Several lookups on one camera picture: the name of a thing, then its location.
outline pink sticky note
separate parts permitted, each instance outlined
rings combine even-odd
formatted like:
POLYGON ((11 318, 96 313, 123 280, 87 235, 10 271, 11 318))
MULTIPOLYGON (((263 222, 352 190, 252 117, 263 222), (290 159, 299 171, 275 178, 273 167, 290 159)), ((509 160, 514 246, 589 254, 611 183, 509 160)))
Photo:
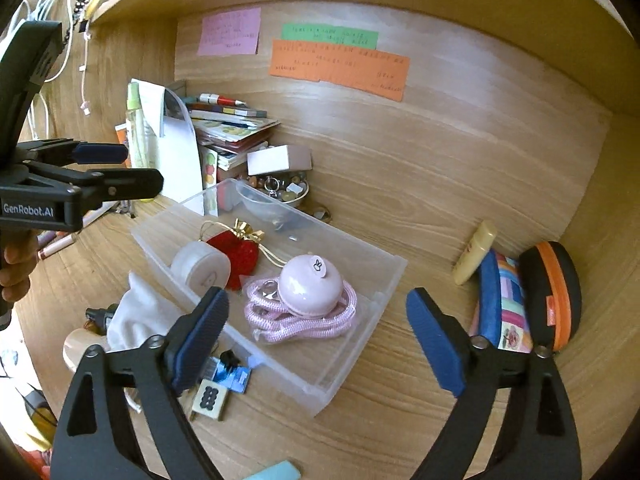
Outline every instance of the pink sticky note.
POLYGON ((255 54, 259 33, 260 7, 205 16, 198 56, 255 54))

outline green bottle cap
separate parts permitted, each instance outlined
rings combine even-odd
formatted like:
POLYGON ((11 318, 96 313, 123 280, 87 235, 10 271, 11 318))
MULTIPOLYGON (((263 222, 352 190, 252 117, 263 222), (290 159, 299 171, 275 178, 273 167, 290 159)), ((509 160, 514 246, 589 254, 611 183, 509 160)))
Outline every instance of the green bottle cap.
POLYGON ((140 85, 137 82, 129 83, 127 87, 127 110, 140 110, 140 85))

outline clear plastic box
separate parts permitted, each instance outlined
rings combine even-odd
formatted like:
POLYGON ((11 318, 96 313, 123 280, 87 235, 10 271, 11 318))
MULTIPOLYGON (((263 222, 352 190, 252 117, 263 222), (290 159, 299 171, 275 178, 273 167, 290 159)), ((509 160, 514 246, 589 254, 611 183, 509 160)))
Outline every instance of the clear plastic box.
MULTIPOLYGON (((356 323, 345 335, 335 339, 290 340, 275 345, 256 342, 244 318, 244 296, 229 293, 227 338, 241 346, 254 362, 268 368, 266 375, 277 389, 316 415, 331 401, 353 368, 398 286, 407 261, 242 182, 224 180, 132 230, 158 282, 187 312, 194 309, 200 298, 174 279, 170 272, 172 259, 181 247, 200 237, 206 220, 233 226, 236 218, 248 222, 254 230, 265 231, 263 244, 284 260, 307 253, 328 259, 356 290, 356 323)), ((223 230, 207 225, 205 233, 208 238, 223 230)), ((260 255, 254 274, 276 276, 279 270, 260 255)))

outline human hand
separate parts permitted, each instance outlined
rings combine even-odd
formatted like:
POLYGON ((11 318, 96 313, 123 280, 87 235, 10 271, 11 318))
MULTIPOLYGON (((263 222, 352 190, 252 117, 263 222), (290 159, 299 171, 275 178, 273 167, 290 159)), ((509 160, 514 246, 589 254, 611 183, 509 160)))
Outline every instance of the human hand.
POLYGON ((2 298, 15 303, 27 295, 31 282, 29 275, 36 268, 38 237, 34 231, 20 233, 7 242, 4 248, 5 264, 0 270, 2 298))

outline yellow ribbon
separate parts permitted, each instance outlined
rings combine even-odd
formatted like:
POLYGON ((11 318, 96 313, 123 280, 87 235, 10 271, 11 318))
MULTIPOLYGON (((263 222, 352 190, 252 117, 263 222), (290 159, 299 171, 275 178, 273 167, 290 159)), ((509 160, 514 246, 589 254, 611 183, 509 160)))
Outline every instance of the yellow ribbon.
POLYGON ((213 222, 211 220, 206 220, 202 224, 202 227, 200 228, 201 241, 204 241, 202 239, 202 231, 204 229, 204 226, 207 224, 223 227, 227 231, 231 231, 241 240, 250 240, 254 242, 255 244, 258 245, 258 248, 262 251, 262 254, 264 254, 267 257, 267 259, 276 267, 282 268, 286 264, 285 260, 277 257, 273 252, 271 252, 264 245, 261 244, 265 234, 264 231, 254 231, 254 229, 247 222, 241 221, 239 218, 236 218, 236 223, 234 224, 234 226, 229 227, 228 225, 223 224, 222 222, 213 222))

